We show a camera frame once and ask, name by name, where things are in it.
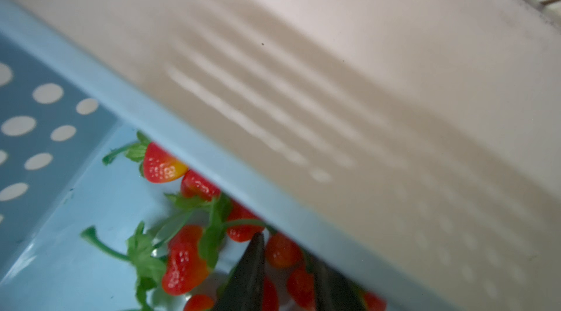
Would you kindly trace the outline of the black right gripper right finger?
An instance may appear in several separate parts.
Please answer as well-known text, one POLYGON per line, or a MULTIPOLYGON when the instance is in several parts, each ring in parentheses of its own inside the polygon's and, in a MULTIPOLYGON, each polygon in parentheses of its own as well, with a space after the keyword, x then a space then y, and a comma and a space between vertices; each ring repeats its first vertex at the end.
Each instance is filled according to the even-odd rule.
POLYGON ((365 310, 348 280, 324 261, 314 260, 313 275, 316 310, 365 310))

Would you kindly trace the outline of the strawberry cluster with green leaves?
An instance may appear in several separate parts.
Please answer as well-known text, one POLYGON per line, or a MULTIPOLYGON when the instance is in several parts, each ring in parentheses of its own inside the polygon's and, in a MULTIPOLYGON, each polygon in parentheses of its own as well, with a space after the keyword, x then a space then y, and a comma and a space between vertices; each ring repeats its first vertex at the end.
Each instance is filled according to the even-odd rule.
MULTIPOLYGON (((313 262, 318 258, 145 134, 102 161, 110 164, 119 155, 137 163, 149 182, 181 181, 180 190, 167 195, 177 212, 152 227, 139 223, 125 253, 105 245, 94 226, 81 233, 86 242, 134 267, 141 310, 154 310, 158 296, 181 298, 185 310, 212 310, 257 233, 263 233, 265 245, 262 310, 316 310, 313 262)), ((365 310, 388 308, 382 297, 348 282, 365 310)))

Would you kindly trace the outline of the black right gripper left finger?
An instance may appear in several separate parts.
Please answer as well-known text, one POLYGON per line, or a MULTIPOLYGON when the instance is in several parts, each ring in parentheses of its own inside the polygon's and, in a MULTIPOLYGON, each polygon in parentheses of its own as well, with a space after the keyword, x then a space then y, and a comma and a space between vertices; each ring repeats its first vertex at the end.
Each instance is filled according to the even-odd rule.
POLYGON ((264 235, 255 234, 212 310, 261 311, 265 257, 264 235))

